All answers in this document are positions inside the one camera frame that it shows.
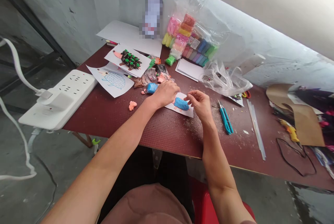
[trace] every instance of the power strip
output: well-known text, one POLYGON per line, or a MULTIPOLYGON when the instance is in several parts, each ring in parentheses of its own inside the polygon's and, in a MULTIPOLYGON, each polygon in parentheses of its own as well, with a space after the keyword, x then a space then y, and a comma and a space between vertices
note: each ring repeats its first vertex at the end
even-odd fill
POLYGON ((48 130, 61 129, 96 84, 97 80, 91 74, 72 70, 54 87, 73 99, 66 110, 57 111, 41 103, 36 103, 18 121, 22 124, 48 130))

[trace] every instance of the glue gun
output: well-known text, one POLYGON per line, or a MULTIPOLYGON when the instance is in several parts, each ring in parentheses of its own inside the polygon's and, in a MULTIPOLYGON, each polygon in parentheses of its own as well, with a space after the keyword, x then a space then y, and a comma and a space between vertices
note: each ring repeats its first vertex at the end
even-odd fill
POLYGON ((297 134, 296 134, 296 129, 293 126, 291 126, 289 122, 286 122, 285 120, 278 119, 278 121, 289 132, 291 140, 293 142, 299 142, 299 139, 297 138, 297 134))

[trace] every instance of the table leg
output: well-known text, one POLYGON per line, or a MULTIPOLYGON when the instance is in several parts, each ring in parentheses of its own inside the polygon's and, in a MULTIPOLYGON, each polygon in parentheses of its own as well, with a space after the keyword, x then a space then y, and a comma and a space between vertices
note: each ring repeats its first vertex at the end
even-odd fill
POLYGON ((83 144, 85 144, 88 148, 93 146, 92 140, 88 134, 86 134, 87 140, 85 140, 78 132, 72 132, 72 134, 77 137, 83 144))

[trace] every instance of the red chair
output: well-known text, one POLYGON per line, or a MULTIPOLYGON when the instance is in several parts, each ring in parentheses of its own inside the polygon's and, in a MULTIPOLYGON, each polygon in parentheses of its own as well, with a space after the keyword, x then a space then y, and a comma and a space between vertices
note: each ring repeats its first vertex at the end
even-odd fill
MULTIPOLYGON (((191 197, 195 208, 195 224, 219 224, 207 185, 191 176, 189 176, 189 182, 191 185, 191 197)), ((243 204, 255 220, 251 207, 245 202, 243 202, 243 204)))

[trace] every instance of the table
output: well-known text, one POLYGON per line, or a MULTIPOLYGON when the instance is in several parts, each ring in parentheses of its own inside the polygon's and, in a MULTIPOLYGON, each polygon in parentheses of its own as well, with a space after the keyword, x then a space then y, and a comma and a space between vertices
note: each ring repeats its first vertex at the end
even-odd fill
MULTIPOLYGON (((86 65, 90 67, 105 66, 108 61, 104 59, 104 56, 109 51, 111 51, 111 48, 104 45, 79 66, 78 70, 90 73, 86 65)), ((168 54, 169 48, 163 46, 161 63, 165 63, 168 54)), ((244 101, 245 107, 240 107, 231 99, 205 88, 202 83, 195 82, 175 72, 176 64, 172 67, 166 66, 169 74, 180 87, 181 92, 187 93, 190 90, 198 89, 210 96, 211 105, 216 105, 218 99, 223 103, 234 129, 234 134, 227 135, 225 133, 218 107, 212 107, 212 114, 217 125, 220 142, 231 166, 299 184, 334 190, 334 180, 331 179, 326 169, 320 165, 310 149, 306 148, 317 169, 316 175, 302 177, 284 162, 276 143, 276 137, 287 141, 290 140, 290 137, 277 121, 277 117, 272 115, 272 109, 263 88, 258 86, 251 88, 252 97, 250 101, 255 107, 267 155, 266 161, 262 160, 256 135, 252 132, 253 125, 246 101, 244 101)), ((113 98, 98 84, 63 128, 89 135, 110 137, 134 113, 134 111, 128 109, 129 102, 136 101, 140 106, 144 99, 149 96, 142 95, 142 90, 143 88, 132 87, 124 95, 113 98)), ((201 122, 196 115, 192 119, 167 108, 161 108, 145 127, 140 145, 200 159, 203 150, 201 122)), ((313 171, 308 160, 302 159, 287 146, 283 144, 281 146, 286 159, 297 167, 301 173, 311 173, 313 171)))

